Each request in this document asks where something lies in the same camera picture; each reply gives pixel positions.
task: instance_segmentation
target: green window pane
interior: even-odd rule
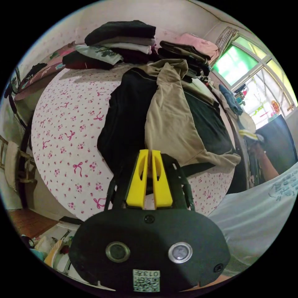
[[[283,84],[285,85],[286,89],[288,90],[294,104],[297,107],[298,102],[297,102],[296,95],[295,95],[294,90],[290,84],[290,81],[289,81],[288,77],[286,76],[286,74],[284,73],[284,71],[273,60],[270,60],[267,63],[267,65],[275,72],[275,74],[278,76],[278,78],[283,82]]]
[[[213,69],[230,85],[233,85],[257,64],[258,62],[253,57],[236,46],[230,46],[215,63]]]
[[[256,56],[258,56],[260,59],[263,59],[266,57],[266,53],[263,52],[260,48],[258,48],[253,43],[249,42],[248,40],[244,39],[243,37],[238,37],[234,41],[235,43],[240,44],[244,48],[248,49],[249,51],[253,52]]]

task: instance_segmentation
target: beige pants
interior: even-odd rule
[[[149,150],[160,150],[181,166],[209,162],[220,167],[235,167],[240,162],[237,154],[217,155],[206,151],[182,87],[200,94],[192,84],[181,82],[188,71],[186,60],[161,60],[140,68],[156,76],[158,85],[145,124],[145,144]]]

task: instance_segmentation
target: white wall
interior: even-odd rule
[[[107,0],[84,9],[79,27],[87,28],[87,35],[108,21],[120,20],[140,20],[157,29],[200,37],[218,22],[211,13],[187,0]]]
[[[54,51],[75,40],[75,29],[79,24],[82,13],[83,10],[80,10],[65,17],[32,45],[18,64],[21,80],[26,76],[33,65],[36,65]]]
[[[0,103],[0,135],[7,141],[14,141],[21,145],[24,130],[14,118],[8,98],[2,98]],[[3,161],[5,160],[6,146],[4,146]],[[0,192],[6,209],[21,209],[20,197],[7,185],[4,170],[0,169]]]
[[[49,29],[26,53],[18,67],[21,80],[33,65],[55,50],[109,21],[140,20],[174,33],[205,36],[218,19],[187,0],[106,0],[87,6]]]

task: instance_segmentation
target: blue clothing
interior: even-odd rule
[[[228,90],[226,87],[223,85],[219,85],[219,91],[223,94],[225,99],[227,100],[227,103],[231,110],[236,114],[236,115],[241,115],[243,113],[242,108],[236,101],[236,98],[234,96],[234,93]]]
[[[270,181],[223,198],[208,216],[230,249],[223,275],[241,273],[265,253],[286,223],[297,194],[298,163]]]

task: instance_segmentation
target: qr code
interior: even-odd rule
[[[135,292],[159,292],[160,272],[133,270],[133,289]]]

